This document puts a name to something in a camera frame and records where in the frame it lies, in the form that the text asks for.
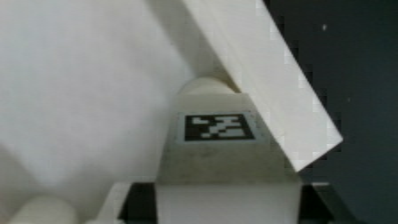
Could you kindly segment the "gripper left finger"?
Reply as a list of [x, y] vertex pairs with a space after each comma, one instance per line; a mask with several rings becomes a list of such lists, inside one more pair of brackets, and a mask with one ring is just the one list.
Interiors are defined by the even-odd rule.
[[159, 224], [154, 182], [116, 183], [88, 224]]

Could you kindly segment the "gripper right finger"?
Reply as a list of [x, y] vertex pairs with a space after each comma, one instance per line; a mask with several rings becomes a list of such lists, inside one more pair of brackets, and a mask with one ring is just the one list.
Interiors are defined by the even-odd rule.
[[298, 224], [363, 224], [328, 182], [303, 186]]

